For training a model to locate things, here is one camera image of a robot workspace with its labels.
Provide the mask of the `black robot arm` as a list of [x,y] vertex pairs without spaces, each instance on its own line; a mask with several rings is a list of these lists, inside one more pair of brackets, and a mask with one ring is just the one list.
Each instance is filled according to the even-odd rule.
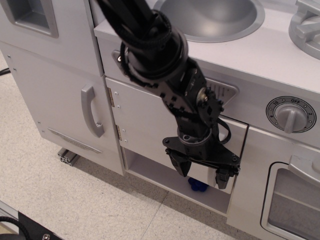
[[121,38],[122,73],[135,84],[159,96],[177,123],[177,136],[163,140],[172,165],[187,176],[192,163],[216,170],[215,181],[225,189],[240,170],[240,158],[219,138],[223,102],[207,86],[188,44],[160,11],[144,0],[100,0],[98,5]]

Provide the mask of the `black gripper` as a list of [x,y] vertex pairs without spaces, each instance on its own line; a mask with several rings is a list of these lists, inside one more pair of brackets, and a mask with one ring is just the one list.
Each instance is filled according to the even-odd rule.
[[217,124],[202,138],[179,132],[176,137],[163,139],[165,152],[181,176],[186,177],[192,163],[195,163],[216,169],[215,180],[219,189],[226,189],[229,180],[234,182],[235,175],[240,172],[240,158],[224,146],[231,139],[232,134],[228,125],[221,126],[227,130],[227,136],[223,140],[219,138]]

